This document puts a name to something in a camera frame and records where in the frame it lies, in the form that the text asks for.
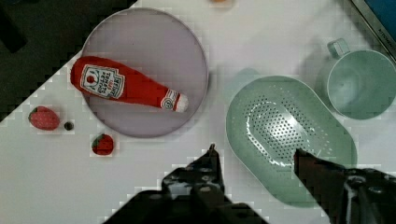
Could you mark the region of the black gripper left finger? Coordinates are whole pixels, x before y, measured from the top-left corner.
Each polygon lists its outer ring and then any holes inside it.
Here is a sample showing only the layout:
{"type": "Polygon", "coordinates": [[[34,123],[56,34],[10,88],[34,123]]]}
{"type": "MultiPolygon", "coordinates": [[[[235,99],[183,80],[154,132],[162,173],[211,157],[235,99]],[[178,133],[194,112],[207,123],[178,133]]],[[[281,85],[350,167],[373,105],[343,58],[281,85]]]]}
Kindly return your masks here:
{"type": "Polygon", "coordinates": [[[103,224],[268,224],[250,206],[225,195],[219,153],[211,145],[167,175],[159,190],[137,193],[103,224]]]}

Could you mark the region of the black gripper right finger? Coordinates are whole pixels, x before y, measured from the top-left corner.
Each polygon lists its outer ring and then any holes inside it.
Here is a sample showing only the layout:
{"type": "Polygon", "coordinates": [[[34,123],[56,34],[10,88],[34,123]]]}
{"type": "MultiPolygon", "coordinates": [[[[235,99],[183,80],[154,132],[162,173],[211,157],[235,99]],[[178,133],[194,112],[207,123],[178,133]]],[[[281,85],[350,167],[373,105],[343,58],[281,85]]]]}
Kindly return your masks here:
{"type": "Polygon", "coordinates": [[[298,149],[294,173],[331,224],[396,224],[396,182],[372,168],[347,169],[298,149]]]}

